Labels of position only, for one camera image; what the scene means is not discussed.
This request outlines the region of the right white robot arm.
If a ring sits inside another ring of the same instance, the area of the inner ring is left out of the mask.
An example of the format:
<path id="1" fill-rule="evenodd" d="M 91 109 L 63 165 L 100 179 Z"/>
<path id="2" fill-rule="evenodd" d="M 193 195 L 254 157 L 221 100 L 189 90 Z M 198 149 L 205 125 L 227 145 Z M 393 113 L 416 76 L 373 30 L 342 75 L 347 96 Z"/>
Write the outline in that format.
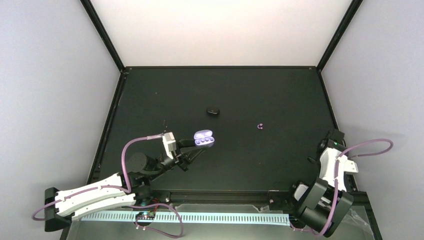
<path id="1" fill-rule="evenodd" d="M 347 173 L 358 173 L 359 169 L 344 152 L 344 136 L 337 129 L 329 131 L 317 146 L 316 158 L 309 159 L 318 165 L 318 177 L 310 184 L 299 181 L 284 196 L 297 226 L 310 227 L 326 238 L 334 233 L 354 202 L 344 177 Z"/>

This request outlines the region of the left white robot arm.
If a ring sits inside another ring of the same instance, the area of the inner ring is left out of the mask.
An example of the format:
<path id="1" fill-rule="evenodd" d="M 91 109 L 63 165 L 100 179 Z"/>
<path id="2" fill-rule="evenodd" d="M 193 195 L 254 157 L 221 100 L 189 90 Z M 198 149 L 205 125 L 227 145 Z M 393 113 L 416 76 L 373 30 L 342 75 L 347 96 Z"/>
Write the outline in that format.
<path id="1" fill-rule="evenodd" d="M 162 141 L 163 153 L 160 156 L 135 153 L 127 158 L 127 150 L 132 144 L 156 139 Z M 188 166 L 214 143 L 214 137 L 201 136 L 200 132 L 195 133 L 193 139 L 179 141 L 172 132 L 132 139 L 122 149 L 119 172 L 74 189 L 46 189 L 41 208 L 44 217 L 38 218 L 39 211 L 36 210 L 32 219 L 43 222 L 45 232 L 55 232 L 85 216 L 114 208 L 146 209 L 146 218 L 150 218 L 158 207 L 171 210 L 166 199 L 153 195 L 151 182 L 174 167 L 187 171 Z"/>

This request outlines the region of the lavender earbud charging case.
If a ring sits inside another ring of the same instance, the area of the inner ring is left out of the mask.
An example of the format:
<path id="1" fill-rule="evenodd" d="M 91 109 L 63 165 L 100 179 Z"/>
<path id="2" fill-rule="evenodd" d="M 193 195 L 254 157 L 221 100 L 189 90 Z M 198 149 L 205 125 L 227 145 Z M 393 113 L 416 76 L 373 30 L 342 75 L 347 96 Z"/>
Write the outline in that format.
<path id="1" fill-rule="evenodd" d="M 210 129 L 199 130 L 193 135 L 194 144 L 197 147 L 212 146 L 215 143 L 213 131 Z"/>

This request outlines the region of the black earbud charging case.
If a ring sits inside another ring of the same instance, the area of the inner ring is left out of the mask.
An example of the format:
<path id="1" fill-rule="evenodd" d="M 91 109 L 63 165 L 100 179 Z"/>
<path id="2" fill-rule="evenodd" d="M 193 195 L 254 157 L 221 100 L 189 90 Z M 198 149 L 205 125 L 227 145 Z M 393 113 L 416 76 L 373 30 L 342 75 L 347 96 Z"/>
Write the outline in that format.
<path id="1" fill-rule="evenodd" d="M 206 108 L 206 113 L 210 116 L 218 116 L 220 114 L 220 109 L 214 106 L 208 106 Z"/>

